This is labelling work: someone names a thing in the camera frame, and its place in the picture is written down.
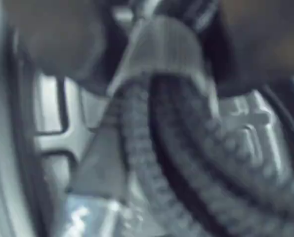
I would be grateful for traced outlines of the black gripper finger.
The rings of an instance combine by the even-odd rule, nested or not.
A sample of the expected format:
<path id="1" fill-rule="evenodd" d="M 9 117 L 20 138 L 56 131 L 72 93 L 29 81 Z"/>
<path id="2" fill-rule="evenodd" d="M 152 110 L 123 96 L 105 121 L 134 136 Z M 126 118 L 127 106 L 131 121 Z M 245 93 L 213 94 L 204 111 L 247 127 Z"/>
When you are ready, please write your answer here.
<path id="1" fill-rule="evenodd" d="M 107 48 L 110 10 L 99 0 L 5 0 L 11 25 L 47 74 L 89 77 Z"/>
<path id="2" fill-rule="evenodd" d="M 218 94 L 294 76 L 294 0 L 220 0 L 207 41 Z"/>

